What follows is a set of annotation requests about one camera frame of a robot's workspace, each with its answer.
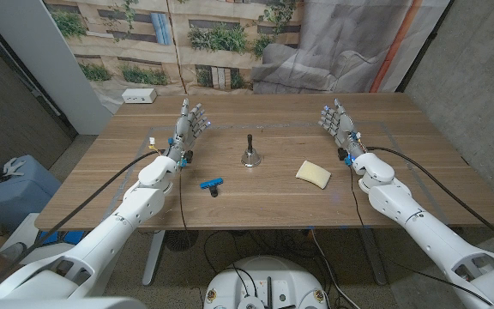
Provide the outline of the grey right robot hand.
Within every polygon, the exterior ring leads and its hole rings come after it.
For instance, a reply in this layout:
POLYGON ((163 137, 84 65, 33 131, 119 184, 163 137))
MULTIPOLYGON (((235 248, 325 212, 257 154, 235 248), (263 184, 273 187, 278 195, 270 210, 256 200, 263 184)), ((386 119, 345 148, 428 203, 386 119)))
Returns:
POLYGON ((334 138, 338 148, 342 148, 352 161, 367 152, 360 141, 360 133, 337 98, 334 99, 334 107, 323 108, 318 124, 334 138))

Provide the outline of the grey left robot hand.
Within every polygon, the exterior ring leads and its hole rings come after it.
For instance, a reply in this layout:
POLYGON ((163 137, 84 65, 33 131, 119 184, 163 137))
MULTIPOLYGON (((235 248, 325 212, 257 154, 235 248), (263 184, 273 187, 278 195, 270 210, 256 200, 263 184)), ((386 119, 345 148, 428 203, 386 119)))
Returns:
POLYGON ((184 99, 180 116, 174 127, 172 141, 165 151, 165 156, 180 161, 187 151, 193 149, 196 139, 211 125, 204 112, 202 104, 190 108, 189 100, 184 99))

